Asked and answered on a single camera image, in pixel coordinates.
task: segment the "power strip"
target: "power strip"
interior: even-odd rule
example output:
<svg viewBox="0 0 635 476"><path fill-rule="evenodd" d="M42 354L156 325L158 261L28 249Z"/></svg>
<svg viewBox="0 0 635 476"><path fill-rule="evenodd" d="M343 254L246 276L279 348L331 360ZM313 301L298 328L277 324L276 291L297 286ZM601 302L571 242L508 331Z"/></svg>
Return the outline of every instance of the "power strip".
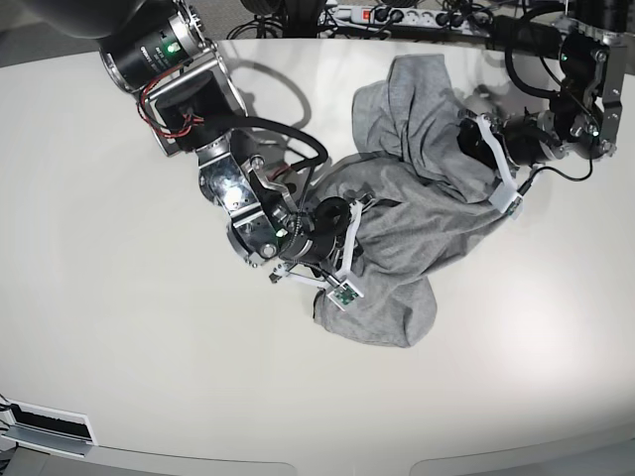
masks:
<svg viewBox="0 0 635 476"><path fill-rule="evenodd" d="M487 36L486 32L473 27L469 22L462 20L458 15L454 18L455 23L450 25L450 18L447 12L443 10L338 5L336 9L331 11L331 14L336 20L349 22L354 25L359 25L360 27L381 28L388 23L390 14L395 11L401 11L404 15L403 20L391 22L391 24L396 27L412 28L413 30L445 30L478 37ZM383 21L381 18L377 18L378 16L381 17L382 14L385 15L386 18Z"/></svg>

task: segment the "black cable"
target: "black cable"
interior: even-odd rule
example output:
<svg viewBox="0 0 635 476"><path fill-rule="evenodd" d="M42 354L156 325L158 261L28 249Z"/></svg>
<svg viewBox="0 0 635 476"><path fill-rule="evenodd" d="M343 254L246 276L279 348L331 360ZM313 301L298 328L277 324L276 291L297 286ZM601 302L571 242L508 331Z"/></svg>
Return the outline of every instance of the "black cable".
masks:
<svg viewBox="0 0 635 476"><path fill-rule="evenodd" d="M392 25L394 25L396 22L396 20L394 18L391 18L390 20L388 20L386 22L386 24L381 27L379 30L377 30L375 33L373 33L370 38L376 37L377 35L380 35L382 33L384 33L388 28L390 28ZM387 35L386 37L382 38L382 40L386 40L387 38L390 38L390 35Z"/></svg>
<svg viewBox="0 0 635 476"><path fill-rule="evenodd" d="M263 38L263 34L265 32L272 33L273 29L278 29L281 32L283 31L283 25L279 21L269 18L269 17L259 17L258 15L254 15L254 19L250 22L247 22L243 25L238 25L229 31L227 34L227 40L236 40L238 37L243 35L244 33L252 30L258 30L257 38ZM274 38L279 38L277 34L273 34Z"/></svg>
<svg viewBox="0 0 635 476"><path fill-rule="evenodd" d="M379 7L382 7L382 6L383 5L381 3L378 3L373 8L370 9L370 13L368 14L368 25L366 25L366 31L370 29L370 22L374 19L373 14L375 13L375 10L377 10Z"/></svg>
<svg viewBox="0 0 635 476"><path fill-rule="evenodd" d="M330 18L330 20L333 22L333 25L335 26L334 30L333 30L333 34L337 35L337 22L335 21L335 17L333 17L333 14L330 13L330 11L328 9L324 10L325 13L328 15L328 17ZM347 37L350 40L350 37L348 35L346 35L345 33L343 34L345 37Z"/></svg>
<svg viewBox="0 0 635 476"><path fill-rule="evenodd" d="M314 265L313 263L307 263L305 261L298 261L298 260L287 260L285 261L285 263L290 263L292 265L302 265L302 266L306 266L307 268L311 268L312 270L316 270L326 280L328 278L332 278L332 275L329 272L327 272L323 267L319 265Z"/></svg>
<svg viewBox="0 0 635 476"><path fill-rule="evenodd" d="M527 15L528 10L527 10L527 0L522 0L521 2L522 7L523 7L523 16ZM534 30L533 25L531 24L531 22L529 23L529 31L532 35L532 43L534 44L534 53L536 54L536 56L540 59L540 63L543 65L543 68L545 69L545 71L547 72L547 74L551 77L551 79L560 87L562 88L563 84L561 83L561 81L558 79L558 77L556 76L556 74L552 71L552 69L549 67L549 65L547 64L547 62L545 61L545 57L543 57L543 55L540 53L540 50L538 48L538 40L536 40L536 30Z"/></svg>
<svg viewBox="0 0 635 476"><path fill-rule="evenodd" d="M526 15L527 14L527 0L522 0L522 6L523 6L523 14ZM577 106L582 110L582 112L584 114L586 114L589 119L591 121L593 121L593 123L595 124L595 126L599 129L599 124L597 123L597 120L595 119L595 116L593 116L593 114L591 113L591 111L588 110L588 108L586 108L586 106L584 104L582 104L582 102L575 97L575 94L573 94L571 91L569 91L568 89L566 89L565 87L563 87L563 82L556 76L556 74L552 71L552 69L549 67L549 65L547 64L547 62L545 61L545 57L543 57L540 54L540 51L538 49L538 41L536 40L536 36L535 36L535 31L532 28L531 23L529 24L529 29L530 32L532 34L532 42L534 44L534 53L536 54L536 56L538 56L538 58L540 59L540 63L543 66L543 68L545 69L545 71L547 72L547 74L551 77L551 79L554 81L555 84L558 85L558 87L561 89L561 91L564 91L565 94L573 101L575 102L575 104L577 104Z"/></svg>
<svg viewBox="0 0 635 476"><path fill-rule="evenodd" d="M307 172L307 180L305 180L305 184L302 187L302 193L300 194L300 202L298 205L298 210L303 211L305 207L305 200L307 199L307 192L309 191L309 185L311 184L311 180L314 177L314 172L316 171L316 166L311 166L309 171Z"/></svg>
<svg viewBox="0 0 635 476"><path fill-rule="evenodd" d="M164 124L161 124L159 121L157 121L156 119L154 119L150 114L148 114L148 110L146 109L146 104L144 103L144 101L141 100L141 95L143 94L143 89L139 92L139 95L137 96L137 104L139 104L139 107L141 108L141 110L143 111L144 115L146 116L146 119L148 119L148 121L150 121L150 123L158 129L165 129L167 131L169 131L169 133L174 133L177 134L181 131L183 131L186 127L193 125L192 121L189 121L187 119L184 119L183 121L183 126L179 129L175 129L175 128L171 128L168 127Z"/></svg>
<svg viewBox="0 0 635 476"><path fill-rule="evenodd" d="M523 183L521 187L518 189L518 193L524 196L525 193L527 193L527 191L534 184L534 180L536 179L538 174L541 174L542 172L553 172L554 174L558 174L560 177L562 177L563 179L567 179L568 181L575 181L575 182L586 181L586 180L589 180L593 175L593 158L589 156L588 173L584 177L580 177L580 178L568 176L563 171L559 171L558 169L555 169L549 166L533 169L529 175L529 178L527 178L527 180L525 180L525 183Z"/></svg>
<svg viewBox="0 0 635 476"><path fill-rule="evenodd" d="M562 12L564 10L565 5L563 4L545 5L535 8L526 15L523 15L523 17L516 23L515 27L512 29L511 38L509 40L509 43L507 44L507 47L505 48L505 67L507 68L507 73L509 74L510 79L516 85L516 87L518 87L526 94L529 94L530 96L541 97L544 99L553 99L555 97L558 97L559 92L530 86L518 75L516 67L514 66L513 58L514 49L516 47L516 43L518 42L518 34L521 30L529 27L529 24L533 19L541 17L543 15L548 15L550 13Z"/></svg>
<svg viewBox="0 0 635 476"><path fill-rule="evenodd" d="M277 132L278 134L304 142L315 150L317 155L311 159L290 165L291 169L295 172L299 172L308 167L319 167L328 159L328 151L326 150L326 147L318 141L318 139L310 136L300 129L296 129L295 127L287 126L286 124L281 124L279 122L270 121L269 119L263 119L255 116L206 116L204 118L204 124L211 125L219 129L265 129L267 131Z"/></svg>
<svg viewBox="0 0 635 476"><path fill-rule="evenodd" d="M490 17L490 20L493 21L493 18L494 18L493 11L500 9L500 7L502 5L506 5L506 4L510 4L510 3L515 3L518 6L518 0L505 0L503 2L498 2L498 3L494 4L494 5L490 5L488 7L484 7L484 6L478 5L478 4L472 4L472 8L476 7L476 6L478 6L480 8L477 9L477 10L474 10L471 13L469 13L469 15L467 15L465 17L465 20L467 20L470 17L474 17L474 15L476 15L476 14L485 13L485 14L487 14L488 17Z"/></svg>

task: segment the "green led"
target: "green led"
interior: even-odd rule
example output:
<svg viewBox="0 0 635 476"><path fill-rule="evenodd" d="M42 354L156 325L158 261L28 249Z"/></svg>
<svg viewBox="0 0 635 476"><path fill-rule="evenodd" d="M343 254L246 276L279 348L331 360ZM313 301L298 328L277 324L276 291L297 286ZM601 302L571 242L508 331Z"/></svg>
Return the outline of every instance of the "green led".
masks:
<svg viewBox="0 0 635 476"><path fill-rule="evenodd" d="M176 53L180 49L181 49L181 46L177 42L174 42L171 45L168 45L168 53Z"/></svg>

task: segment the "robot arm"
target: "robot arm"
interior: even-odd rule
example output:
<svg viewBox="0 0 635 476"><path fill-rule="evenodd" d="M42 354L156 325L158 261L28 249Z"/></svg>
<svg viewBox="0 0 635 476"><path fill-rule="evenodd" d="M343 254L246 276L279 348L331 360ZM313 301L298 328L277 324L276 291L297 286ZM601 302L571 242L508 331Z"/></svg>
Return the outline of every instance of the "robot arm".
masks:
<svg viewBox="0 0 635 476"><path fill-rule="evenodd" d="M324 289L342 310L363 297L350 265L364 199L332 197L308 209L326 148L298 129L247 114L194 8L184 0L24 3L64 33L97 40L106 70L134 97L164 153L197 155L200 190L227 213L229 241L248 265L280 259L272 283L288 277ZM304 142L316 155L272 171L246 131L252 128ZM309 172L296 189L288 179L302 170ZM298 266L314 276L292 273Z"/></svg>
<svg viewBox="0 0 635 476"><path fill-rule="evenodd" d="M461 123L458 138L465 153L501 171L503 181L490 201L502 213L516 211L537 174L555 170L541 167L542 164L576 153L589 160L587 176L569 178L556 172L582 181L590 178L594 160L615 152L627 64L623 34L631 3L632 0L578 0L575 4L546 5L528 12L518 22L505 51L509 76L525 93L548 99L549 109L526 112L507 121L489 116L481 120L467 117ZM521 30L531 29L535 18L558 12L566 12L569 24L559 57L565 77L560 80L552 75L559 90L532 87L516 72L512 56L515 40ZM492 144L490 136L495 136L501 147ZM510 164L534 168L520 187L509 174Z"/></svg>

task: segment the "metal bracket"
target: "metal bracket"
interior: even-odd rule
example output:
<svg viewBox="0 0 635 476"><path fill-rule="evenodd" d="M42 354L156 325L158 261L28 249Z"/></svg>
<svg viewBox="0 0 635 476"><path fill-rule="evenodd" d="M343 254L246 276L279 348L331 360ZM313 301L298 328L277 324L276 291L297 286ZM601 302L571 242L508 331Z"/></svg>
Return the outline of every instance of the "metal bracket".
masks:
<svg viewBox="0 0 635 476"><path fill-rule="evenodd" d="M603 153L614 152L617 143L617 132L622 119L622 88L628 64L628 49L624 45L611 46L606 62L604 89L602 91L602 107L604 117L599 140Z"/></svg>
<svg viewBox="0 0 635 476"><path fill-rule="evenodd" d="M278 283L282 278L289 278L303 285L313 286L326 291L326 296L342 311L346 311L346 307L353 303L357 298L363 298L364 293L358 284L357 277L352 273L353 252L355 249L355 240L357 232L361 224L362 213L372 206L372 200L368 199L366 204L360 201L354 201L351 205L352 219L346 230L346 239L343 247L343 257L341 266L333 274L324 279L311 278L297 273L292 270L298 266L298 263L281 263L269 276L272 283Z"/></svg>
<svg viewBox="0 0 635 476"><path fill-rule="evenodd" d="M281 183L275 183L273 181L269 181L267 175L265 174L265 160L260 155L252 156L249 161L246 161L243 164L243 170L246 174L253 172L260 184L269 190L274 190L282 195L287 208L292 213L298 213L298 207L291 197L291 193L289 192L289 188L286 185L282 185Z"/></svg>
<svg viewBox="0 0 635 476"><path fill-rule="evenodd" d="M211 43L203 51L203 54L198 57L198 59L204 61L196 66L189 68L184 74L177 76L171 79L169 82L150 91L150 93L146 97L144 105L148 116L150 116L153 120L158 121L160 116L158 113L155 112L155 109L153 107L154 103L160 97L169 94L175 88L186 84L187 82L193 80L206 71L212 72L214 80L217 82L220 90L223 92L224 97L225 99L227 99L227 102L231 109L238 114L242 114L245 116L247 115L247 107L245 106L245 101L243 100L242 96L238 92L238 89L229 77L227 66L225 65L222 56L218 52L216 45L214 43ZM167 139L157 134L156 132L154 134L157 142L159 143L159 146L163 150L164 154L166 154L166 156L170 157L181 151L179 144L177 144L174 139Z"/></svg>
<svg viewBox="0 0 635 476"><path fill-rule="evenodd" d="M258 266L278 254L278 237L231 152L231 137L231 133L225 134L220 140L196 151L199 186L208 200L218 201L229 215L231 226L242 242L232 241L232 246L245 246L245 253L239 254L249 264Z"/></svg>

